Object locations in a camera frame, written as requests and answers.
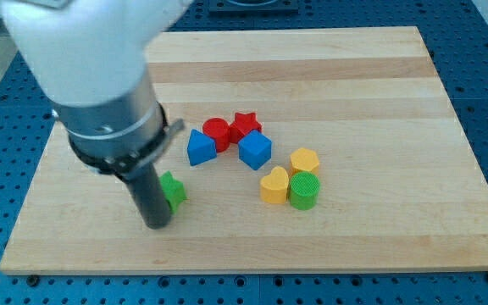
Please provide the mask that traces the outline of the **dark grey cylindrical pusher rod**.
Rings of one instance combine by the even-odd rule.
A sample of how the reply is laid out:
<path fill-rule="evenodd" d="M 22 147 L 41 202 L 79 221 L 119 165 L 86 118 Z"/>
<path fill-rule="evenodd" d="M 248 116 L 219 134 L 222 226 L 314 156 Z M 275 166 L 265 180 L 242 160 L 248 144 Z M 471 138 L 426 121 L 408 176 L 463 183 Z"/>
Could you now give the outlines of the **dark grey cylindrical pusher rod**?
<path fill-rule="evenodd" d="M 172 218 L 160 180 L 153 165 L 138 169 L 123 179 L 144 224 L 153 230 L 165 227 Z"/>

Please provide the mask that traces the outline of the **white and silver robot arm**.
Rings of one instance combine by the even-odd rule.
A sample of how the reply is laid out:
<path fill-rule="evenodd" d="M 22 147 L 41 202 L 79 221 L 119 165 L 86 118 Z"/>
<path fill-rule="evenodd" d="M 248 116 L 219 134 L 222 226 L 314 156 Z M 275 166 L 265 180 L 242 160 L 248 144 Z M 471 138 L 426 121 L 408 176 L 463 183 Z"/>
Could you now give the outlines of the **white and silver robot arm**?
<path fill-rule="evenodd" d="M 188 6 L 185 0 L 0 4 L 3 23 L 76 156 L 124 182 L 152 229 L 172 218 L 154 163 L 184 123 L 168 121 L 145 51 Z"/>

